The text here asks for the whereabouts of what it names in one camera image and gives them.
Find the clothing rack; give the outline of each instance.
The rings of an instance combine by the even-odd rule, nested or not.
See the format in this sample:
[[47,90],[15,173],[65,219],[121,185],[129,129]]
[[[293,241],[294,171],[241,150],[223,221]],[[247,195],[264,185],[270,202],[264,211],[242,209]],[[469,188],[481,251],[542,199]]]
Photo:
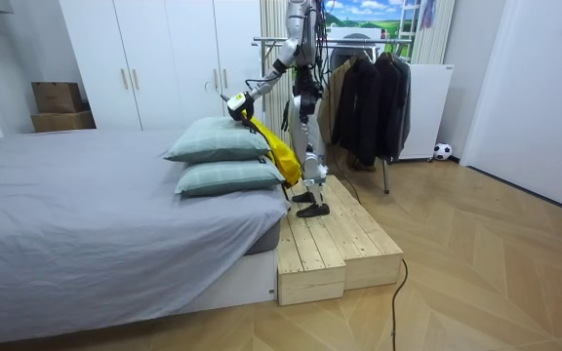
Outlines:
[[[261,76],[265,75],[265,61],[272,52],[273,48],[278,48],[283,45],[288,38],[283,37],[255,37],[253,38],[253,46],[261,47]],[[327,39],[326,41],[318,39],[320,43],[325,43],[322,46],[324,49],[359,49],[371,50],[374,60],[379,55],[381,49],[376,44],[391,44],[397,45],[397,52],[402,49],[402,45],[409,45],[413,43],[411,39],[358,39],[358,38],[345,38],[345,39]],[[265,111],[265,100],[261,101],[262,110]],[[382,175],[383,175],[383,188],[385,194],[389,194],[389,170],[387,161],[382,160]]]

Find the pillow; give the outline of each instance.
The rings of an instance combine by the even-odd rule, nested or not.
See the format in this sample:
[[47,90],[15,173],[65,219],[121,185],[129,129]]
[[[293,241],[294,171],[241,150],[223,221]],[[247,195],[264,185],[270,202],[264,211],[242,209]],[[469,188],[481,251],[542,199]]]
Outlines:
[[220,195],[259,189],[285,181],[270,160],[221,161],[191,165],[183,171],[175,192],[186,196]]
[[265,138],[229,117],[194,122],[164,155],[169,161],[203,163],[253,160],[270,151]]

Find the soccer ball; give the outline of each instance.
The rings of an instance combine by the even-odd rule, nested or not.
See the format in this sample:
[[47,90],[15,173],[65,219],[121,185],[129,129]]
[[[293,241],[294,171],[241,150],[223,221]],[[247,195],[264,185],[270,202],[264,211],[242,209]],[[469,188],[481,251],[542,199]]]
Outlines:
[[435,145],[435,153],[433,154],[433,158],[439,161],[448,160],[450,156],[453,154],[453,148],[449,144],[438,143]]

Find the black jacket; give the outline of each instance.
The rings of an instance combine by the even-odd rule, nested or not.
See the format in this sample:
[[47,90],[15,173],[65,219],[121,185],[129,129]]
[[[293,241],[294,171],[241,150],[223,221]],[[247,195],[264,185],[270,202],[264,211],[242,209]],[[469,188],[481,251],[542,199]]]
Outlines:
[[385,55],[381,55],[375,67],[381,75],[379,98],[379,123],[377,126],[377,156],[392,158],[397,150],[397,140],[391,131],[396,130],[399,103],[399,86],[402,74]]
[[375,163],[380,91],[379,71],[364,58],[344,75],[331,142],[339,143],[365,166]]
[[389,156],[396,161],[411,130],[411,68],[409,64],[397,60],[394,60],[393,65],[400,72],[401,79],[398,82],[397,110],[387,129],[386,138],[387,143],[391,145]]

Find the wooden step platform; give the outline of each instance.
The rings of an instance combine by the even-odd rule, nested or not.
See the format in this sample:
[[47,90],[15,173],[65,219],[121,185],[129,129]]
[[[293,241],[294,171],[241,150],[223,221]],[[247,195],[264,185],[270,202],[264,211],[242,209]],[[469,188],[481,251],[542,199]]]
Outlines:
[[[293,189],[304,192],[302,184]],[[341,297],[344,290],[396,283],[402,251],[333,175],[323,188],[331,214],[299,218],[292,204],[278,246],[280,305]]]

